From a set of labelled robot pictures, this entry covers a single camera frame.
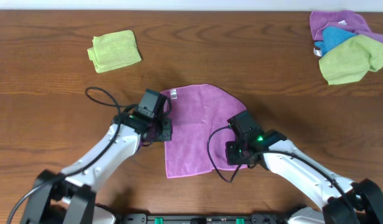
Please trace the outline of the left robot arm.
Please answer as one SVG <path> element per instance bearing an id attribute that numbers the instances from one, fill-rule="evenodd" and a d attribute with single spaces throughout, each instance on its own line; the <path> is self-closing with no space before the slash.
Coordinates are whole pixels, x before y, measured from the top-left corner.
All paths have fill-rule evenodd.
<path id="1" fill-rule="evenodd" d="M 115 215 L 96 206 L 99 189 L 144 141 L 169 141 L 171 135 L 167 116 L 116 115 L 102 140 L 81 159 L 57 174 L 39 174 L 23 198 L 27 204 L 21 223 L 115 223 Z"/>

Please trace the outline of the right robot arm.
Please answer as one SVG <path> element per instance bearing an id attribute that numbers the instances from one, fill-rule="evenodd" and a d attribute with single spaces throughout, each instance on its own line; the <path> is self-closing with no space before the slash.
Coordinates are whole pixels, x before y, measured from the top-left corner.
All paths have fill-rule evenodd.
<path id="1" fill-rule="evenodd" d="M 325 168 L 282 133 L 249 131 L 226 143 L 231 165 L 262 164 L 320 207 L 325 223 L 383 223 L 383 193 L 369 179 L 355 182 Z"/>

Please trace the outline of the pink microfiber cloth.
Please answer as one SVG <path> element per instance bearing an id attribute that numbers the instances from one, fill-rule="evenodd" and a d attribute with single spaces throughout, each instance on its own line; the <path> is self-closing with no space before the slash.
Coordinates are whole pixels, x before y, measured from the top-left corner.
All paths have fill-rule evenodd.
<path id="1" fill-rule="evenodd" d="M 167 178 L 190 177 L 219 170 L 235 170 L 227 164 L 225 144 L 235 140 L 227 120 L 246 110 L 244 104 L 224 90 L 209 84 L 164 90 L 172 105 L 172 140 L 165 143 Z"/>

